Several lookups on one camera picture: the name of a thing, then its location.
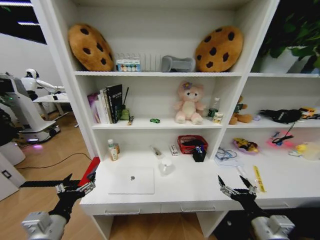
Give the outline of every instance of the small box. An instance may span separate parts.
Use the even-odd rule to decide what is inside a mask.
[[[178,156],[179,152],[176,145],[172,144],[169,146],[172,156]]]

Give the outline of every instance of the white laptop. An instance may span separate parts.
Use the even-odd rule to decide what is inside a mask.
[[[117,167],[110,180],[109,194],[155,194],[153,167]]]

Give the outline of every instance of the purple light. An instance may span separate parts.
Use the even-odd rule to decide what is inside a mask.
[[[42,149],[43,147],[42,147],[42,145],[36,144],[36,145],[33,145],[33,148],[34,149]]]

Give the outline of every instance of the white wall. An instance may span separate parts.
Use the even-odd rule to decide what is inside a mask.
[[[0,73],[9,72],[17,78],[22,78],[26,75],[26,69],[35,69],[41,80],[54,86],[62,86],[47,45],[0,33]],[[44,89],[37,89],[36,93],[39,97],[48,95]],[[52,103],[43,105],[47,112],[55,110]],[[8,110],[3,105],[0,105],[0,108]]]

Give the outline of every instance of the cookie pillow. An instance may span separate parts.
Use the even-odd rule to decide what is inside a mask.
[[[74,56],[87,70],[113,70],[111,49],[97,29],[88,24],[76,24],[69,29],[68,39]]]
[[[207,35],[195,50],[196,67],[200,72],[224,72],[239,58],[244,43],[241,31],[222,26]]]

